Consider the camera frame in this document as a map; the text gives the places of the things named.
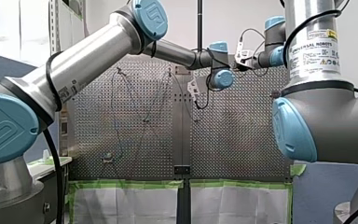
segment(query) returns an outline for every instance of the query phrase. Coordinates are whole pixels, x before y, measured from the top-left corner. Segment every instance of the white wall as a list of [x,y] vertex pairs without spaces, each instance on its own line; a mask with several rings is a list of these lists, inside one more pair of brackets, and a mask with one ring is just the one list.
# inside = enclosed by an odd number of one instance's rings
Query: white wall
[[[169,31],[164,37],[176,44],[193,49],[197,46],[197,1],[160,0],[169,19]],[[108,23],[109,14],[124,6],[127,0],[86,0],[86,23],[89,33]],[[241,32],[246,28],[264,30],[270,16],[282,15],[278,0],[207,0],[204,1],[203,47],[211,42],[226,40],[234,53]],[[351,1],[337,20],[341,73],[358,87],[358,1]],[[253,33],[245,36],[245,47],[254,49],[261,38]]]

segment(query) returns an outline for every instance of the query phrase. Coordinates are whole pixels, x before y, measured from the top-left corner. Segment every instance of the blue joint cap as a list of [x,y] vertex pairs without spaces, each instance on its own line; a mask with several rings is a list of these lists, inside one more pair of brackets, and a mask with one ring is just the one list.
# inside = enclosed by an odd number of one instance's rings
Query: blue joint cap
[[213,87],[216,89],[227,89],[234,83],[234,74],[227,69],[220,70],[216,75],[212,77]]
[[23,101],[0,94],[0,163],[22,156],[38,133],[34,111]]
[[209,45],[209,49],[217,52],[228,53],[228,44],[226,41],[217,41]]
[[168,18],[159,0],[133,0],[132,11],[138,25],[152,40],[167,34]]
[[299,161],[317,161],[317,150],[310,129],[295,106],[286,98],[272,105],[272,126],[281,153]]
[[284,22],[284,16],[274,16],[266,20],[264,28],[267,30],[283,22]]
[[272,51],[269,56],[269,64],[271,67],[283,65],[283,46],[279,46]]

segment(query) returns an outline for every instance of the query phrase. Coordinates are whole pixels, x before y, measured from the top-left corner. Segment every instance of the white paper sheet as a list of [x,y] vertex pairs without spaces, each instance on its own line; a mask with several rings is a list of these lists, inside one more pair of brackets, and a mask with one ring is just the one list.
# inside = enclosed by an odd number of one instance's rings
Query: white paper sheet
[[48,0],[21,0],[21,61],[41,66],[50,55]]
[[287,224],[288,189],[192,188],[193,224]]
[[176,224],[177,189],[78,189],[75,224]]
[[0,56],[20,60],[20,1],[0,0]]

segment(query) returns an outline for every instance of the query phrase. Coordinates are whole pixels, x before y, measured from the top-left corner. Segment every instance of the label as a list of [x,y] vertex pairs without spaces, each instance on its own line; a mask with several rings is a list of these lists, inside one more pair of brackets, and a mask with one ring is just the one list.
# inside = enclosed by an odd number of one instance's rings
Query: label
[[317,72],[339,73],[338,44],[333,38],[314,38],[289,49],[290,78]]
[[79,84],[76,79],[72,80],[69,85],[64,86],[58,91],[61,101],[64,103],[80,91]]
[[308,32],[308,40],[315,38],[332,38],[337,40],[337,33],[334,30],[315,30]]

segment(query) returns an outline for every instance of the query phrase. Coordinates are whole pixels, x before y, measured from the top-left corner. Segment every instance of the pegboard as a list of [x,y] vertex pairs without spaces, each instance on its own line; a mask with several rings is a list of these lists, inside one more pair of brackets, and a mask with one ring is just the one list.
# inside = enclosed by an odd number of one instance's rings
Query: pegboard
[[[205,110],[193,109],[201,118],[193,124],[192,178],[230,178],[287,181],[290,165],[275,143],[272,130],[272,91],[287,83],[286,69],[237,72],[234,85],[211,92]],[[195,72],[207,76],[209,69]]]
[[170,70],[125,59],[73,99],[73,179],[173,179]]
[[[174,179],[178,161],[189,161],[191,178],[290,177],[291,162],[277,149],[271,123],[270,94],[285,85],[285,69],[270,69],[264,77],[237,73],[233,87],[211,92],[206,109],[192,108],[187,100],[188,111],[177,109],[180,91],[172,77],[174,68],[160,60],[128,57],[71,101],[72,179]],[[195,77],[208,74],[209,69],[193,72]],[[176,122],[185,116],[192,119]],[[190,137],[183,138],[188,143],[178,147],[177,136],[183,135],[177,132],[188,127]],[[103,163],[107,153],[114,160]]]

